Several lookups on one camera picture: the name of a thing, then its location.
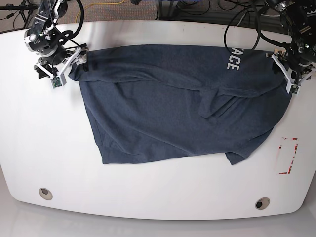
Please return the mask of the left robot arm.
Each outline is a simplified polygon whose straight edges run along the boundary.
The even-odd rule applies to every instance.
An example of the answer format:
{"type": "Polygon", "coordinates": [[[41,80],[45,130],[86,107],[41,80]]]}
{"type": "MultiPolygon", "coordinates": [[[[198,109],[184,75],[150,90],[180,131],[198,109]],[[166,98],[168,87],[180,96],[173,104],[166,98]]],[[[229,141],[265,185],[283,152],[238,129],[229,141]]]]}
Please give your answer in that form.
{"type": "Polygon", "coordinates": [[[261,34],[264,41],[285,49],[267,56],[283,72],[287,93],[297,94],[301,84],[316,72],[316,2],[267,0],[266,4],[280,14],[280,22],[291,36],[291,43],[281,43],[261,34]]]}

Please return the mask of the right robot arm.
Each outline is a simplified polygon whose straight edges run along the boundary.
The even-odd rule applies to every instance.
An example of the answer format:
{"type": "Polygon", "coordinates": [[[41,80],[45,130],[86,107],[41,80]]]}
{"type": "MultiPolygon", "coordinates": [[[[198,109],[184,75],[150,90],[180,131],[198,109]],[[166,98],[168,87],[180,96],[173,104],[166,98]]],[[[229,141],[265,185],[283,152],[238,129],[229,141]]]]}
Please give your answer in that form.
{"type": "Polygon", "coordinates": [[[61,32],[56,27],[58,19],[67,12],[66,0],[43,0],[31,27],[24,35],[28,50],[39,56],[34,70],[39,79],[49,78],[54,89],[66,84],[65,71],[72,65],[81,66],[84,71],[88,71],[88,46],[74,41],[84,20],[83,4],[80,0],[77,4],[80,21],[76,31],[61,32]]]}

